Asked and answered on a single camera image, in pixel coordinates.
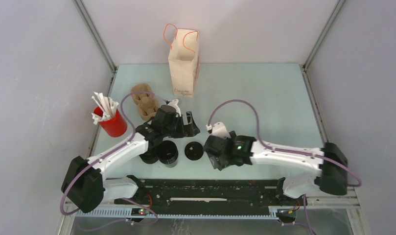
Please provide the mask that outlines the aluminium frame post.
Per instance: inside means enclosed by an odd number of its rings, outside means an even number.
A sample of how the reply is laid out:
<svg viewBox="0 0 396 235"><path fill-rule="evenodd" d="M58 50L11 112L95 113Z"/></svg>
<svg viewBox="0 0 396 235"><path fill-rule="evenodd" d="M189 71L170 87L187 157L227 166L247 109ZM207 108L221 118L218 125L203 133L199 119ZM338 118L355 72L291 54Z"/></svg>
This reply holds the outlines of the aluminium frame post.
<svg viewBox="0 0 396 235"><path fill-rule="evenodd" d="M347 0L338 0L335 7L333 8L329 18L327 19L321 33L319 34L318 39L316 40L312 50L310 51L305 63L303 64L304 70L308 70L312 62L314 61L317 53L322 47L325 39L327 38L330 30L332 29L335 21L337 20L338 16L340 15L344 5L346 4Z"/></svg>
<svg viewBox="0 0 396 235"><path fill-rule="evenodd" d="M85 23L89 33L91 34L95 44L97 45L97 47L99 48L103 58L105 59L109 69L111 70L111 72L116 72L117 70L117 66L115 65L104 41L102 40L102 37L97 29L97 27L95 26L95 23L92 19L92 17L90 16L90 13L88 11L88 9L86 8L84 1L83 0L73 0L72 1L76 7L76 9L78 10L79 14L82 17L83 22Z"/></svg>

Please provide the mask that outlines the black cup stack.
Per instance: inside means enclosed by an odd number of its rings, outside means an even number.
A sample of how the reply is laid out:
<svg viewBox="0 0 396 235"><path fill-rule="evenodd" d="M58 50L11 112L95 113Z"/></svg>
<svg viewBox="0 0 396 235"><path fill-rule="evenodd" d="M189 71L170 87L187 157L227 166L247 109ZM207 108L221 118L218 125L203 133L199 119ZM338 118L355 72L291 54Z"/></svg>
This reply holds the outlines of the black cup stack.
<svg viewBox="0 0 396 235"><path fill-rule="evenodd" d="M159 161L166 167L172 168L176 166L178 162L178 148L173 141L163 141L156 148L156 154Z"/></svg>

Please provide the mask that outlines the black cup lid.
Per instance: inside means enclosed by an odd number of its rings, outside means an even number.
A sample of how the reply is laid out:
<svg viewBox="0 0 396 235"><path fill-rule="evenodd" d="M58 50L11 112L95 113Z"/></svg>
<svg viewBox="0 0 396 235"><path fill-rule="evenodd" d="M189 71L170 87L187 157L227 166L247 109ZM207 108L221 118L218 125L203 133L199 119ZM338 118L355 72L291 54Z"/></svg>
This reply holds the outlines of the black cup lid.
<svg viewBox="0 0 396 235"><path fill-rule="evenodd" d="M185 146L184 154L189 160L197 161L202 158L204 149L199 142L192 141Z"/></svg>

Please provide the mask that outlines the red cup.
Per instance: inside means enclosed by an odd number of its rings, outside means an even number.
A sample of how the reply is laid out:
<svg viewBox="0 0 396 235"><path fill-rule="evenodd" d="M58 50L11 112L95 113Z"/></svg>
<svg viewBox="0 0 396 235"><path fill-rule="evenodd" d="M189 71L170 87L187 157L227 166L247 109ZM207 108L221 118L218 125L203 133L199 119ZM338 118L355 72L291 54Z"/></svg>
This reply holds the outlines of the red cup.
<svg viewBox="0 0 396 235"><path fill-rule="evenodd" d="M94 121L94 123L99 124L102 129L113 138L120 137L127 131L127 123L119 110L116 111L116 115L110 120Z"/></svg>

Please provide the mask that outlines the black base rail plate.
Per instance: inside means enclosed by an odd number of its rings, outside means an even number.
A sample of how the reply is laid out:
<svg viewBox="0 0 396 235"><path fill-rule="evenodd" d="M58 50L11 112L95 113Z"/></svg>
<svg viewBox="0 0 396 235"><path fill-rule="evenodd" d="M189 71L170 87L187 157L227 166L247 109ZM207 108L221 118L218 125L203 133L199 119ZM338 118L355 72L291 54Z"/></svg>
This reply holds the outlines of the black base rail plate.
<svg viewBox="0 0 396 235"><path fill-rule="evenodd" d="M267 217L298 210L303 197L278 195L279 180L139 179L130 198L161 216Z"/></svg>

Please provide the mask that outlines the aluminium frame post left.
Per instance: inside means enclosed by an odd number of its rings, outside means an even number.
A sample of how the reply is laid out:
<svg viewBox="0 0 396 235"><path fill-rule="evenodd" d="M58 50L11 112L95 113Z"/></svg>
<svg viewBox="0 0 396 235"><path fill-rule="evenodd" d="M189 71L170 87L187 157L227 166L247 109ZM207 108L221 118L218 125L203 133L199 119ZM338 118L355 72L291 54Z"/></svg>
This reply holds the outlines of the aluminium frame post left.
<svg viewBox="0 0 396 235"><path fill-rule="evenodd" d="M95 23L92 19L92 17L90 16L90 13L88 11L88 9L86 8L84 1L83 0L73 0L72 1L76 7L76 9L78 10L79 14L82 17L83 22L85 23L89 33L91 34L95 44L97 45L97 47L99 48L103 58L105 59L109 69L111 70L111 72L116 72L117 70L117 66L115 65L104 41L102 40L102 37L97 29L97 27L95 26Z"/></svg>

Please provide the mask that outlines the white paper bag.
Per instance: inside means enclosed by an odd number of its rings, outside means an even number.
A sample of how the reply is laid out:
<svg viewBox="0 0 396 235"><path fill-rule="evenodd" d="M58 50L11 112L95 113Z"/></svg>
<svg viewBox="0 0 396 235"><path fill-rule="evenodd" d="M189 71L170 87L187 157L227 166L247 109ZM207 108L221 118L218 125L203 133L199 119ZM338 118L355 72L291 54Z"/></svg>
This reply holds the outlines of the white paper bag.
<svg viewBox="0 0 396 235"><path fill-rule="evenodd" d="M166 38L169 26L175 28L172 42ZM173 93L192 98L200 72L200 33L198 30L181 29L168 23L163 31L163 39L170 46L168 64Z"/></svg>

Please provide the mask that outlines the aluminium frame post right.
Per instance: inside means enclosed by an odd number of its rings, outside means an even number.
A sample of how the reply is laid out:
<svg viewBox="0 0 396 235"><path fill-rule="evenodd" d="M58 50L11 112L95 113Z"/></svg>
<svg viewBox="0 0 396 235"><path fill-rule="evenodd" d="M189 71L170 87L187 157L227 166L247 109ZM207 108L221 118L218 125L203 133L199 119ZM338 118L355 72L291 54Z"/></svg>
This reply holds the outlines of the aluminium frame post right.
<svg viewBox="0 0 396 235"><path fill-rule="evenodd" d="M312 50L310 51L305 63L303 64L304 70L308 70L312 62L314 61L317 53L322 47L325 39L327 38L330 30L332 29L335 21L337 20L338 16L340 15L344 5L346 4L347 0L338 0L335 7L333 8L329 18L327 19L321 33L319 34L318 39L316 40Z"/></svg>

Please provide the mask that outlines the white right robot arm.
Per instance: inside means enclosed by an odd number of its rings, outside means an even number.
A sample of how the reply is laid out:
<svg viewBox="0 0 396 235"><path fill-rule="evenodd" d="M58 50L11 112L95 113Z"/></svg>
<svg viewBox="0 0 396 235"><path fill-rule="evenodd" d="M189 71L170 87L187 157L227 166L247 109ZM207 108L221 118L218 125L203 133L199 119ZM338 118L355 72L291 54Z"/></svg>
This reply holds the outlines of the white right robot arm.
<svg viewBox="0 0 396 235"><path fill-rule="evenodd" d="M275 199L282 205L313 191L344 196L348 191L348 160L340 148L326 142L322 148L299 148L262 143L254 137L208 136L204 147L213 168L231 165L275 165L303 171L297 177L282 177Z"/></svg>

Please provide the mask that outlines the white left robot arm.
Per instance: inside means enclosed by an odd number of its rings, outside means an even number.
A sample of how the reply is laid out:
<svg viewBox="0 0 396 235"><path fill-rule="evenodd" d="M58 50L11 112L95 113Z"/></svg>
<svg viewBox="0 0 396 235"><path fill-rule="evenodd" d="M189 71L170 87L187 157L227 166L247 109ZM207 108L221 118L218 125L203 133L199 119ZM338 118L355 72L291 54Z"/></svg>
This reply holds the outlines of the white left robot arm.
<svg viewBox="0 0 396 235"><path fill-rule="evenodd" d="M119 144L83 159L75 157L68 168L61 191L65 199L70 199L78 209L88 213L102 202L127 198L133 204L144 200L145 191L128 176L111 179L110 175L126 162L153 150L164 138L182 139L200 133L192 113L186 112L188 123L184 124L180 108L175 104L161 106L154 117L135 128L134 133Z"/></svg>

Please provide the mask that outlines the brown pulp cup carrier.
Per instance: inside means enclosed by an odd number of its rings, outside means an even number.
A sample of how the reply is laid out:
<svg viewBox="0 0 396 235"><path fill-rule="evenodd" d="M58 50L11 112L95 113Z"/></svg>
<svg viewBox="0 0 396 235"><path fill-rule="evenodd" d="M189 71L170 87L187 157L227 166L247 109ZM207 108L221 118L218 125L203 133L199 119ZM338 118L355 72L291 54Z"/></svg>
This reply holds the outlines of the brown pulp cup carrier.
<svg viewBox="0 0 396 235"><path fill-rule="evenodd" d="M131 97L143 121L148 121L154 117L161 106L152 92L147 83L141 83L131 88L131 93L133 93Z"/></svg>

